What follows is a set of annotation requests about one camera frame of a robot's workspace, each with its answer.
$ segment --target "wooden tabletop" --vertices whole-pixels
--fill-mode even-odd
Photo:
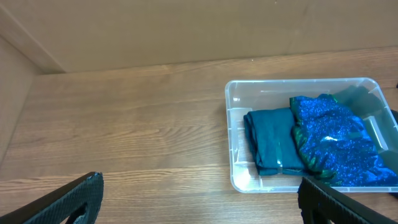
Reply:
[[[97,223],[301,223],[297,194],[242,194],[229,176],[224,86],[235,79],[371,77],[398,110],[398,47],[34,80],[0,168],[0,215],[89,172]],[[349,194],[398,220],[389,194]]]

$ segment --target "dark teal cloth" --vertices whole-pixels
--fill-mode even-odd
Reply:
[[[280,171],[289,175],[306,174],[291,135],[295,122],[290,108],[251,111],[243,120],[259,175]]]

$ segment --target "fabric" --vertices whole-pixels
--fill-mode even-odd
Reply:
[[[361,118],[332,95],[290,99],[298,154],[315,176],[332,186],[394,186],[396,174],[377,153]]]
[[[289,108],[251,111],[243,120],[259,175],[306,174],[292,139],[294,117]]]

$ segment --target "blue sequined fabric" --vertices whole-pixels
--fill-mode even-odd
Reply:
[[[395,186],[397,175],[377,153],[361,118],[332,95],[290,99],[292,132],[300,158],[332,186]]]

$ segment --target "black object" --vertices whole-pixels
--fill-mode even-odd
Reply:
[[[315,180],[303,177],[298,189],[298,207],[304,224],[333,223],[397,223],[337,190]]]
[[[0,223],[94,223],[101,207],[102,173],[90,172],[36,201],[0,217]]]

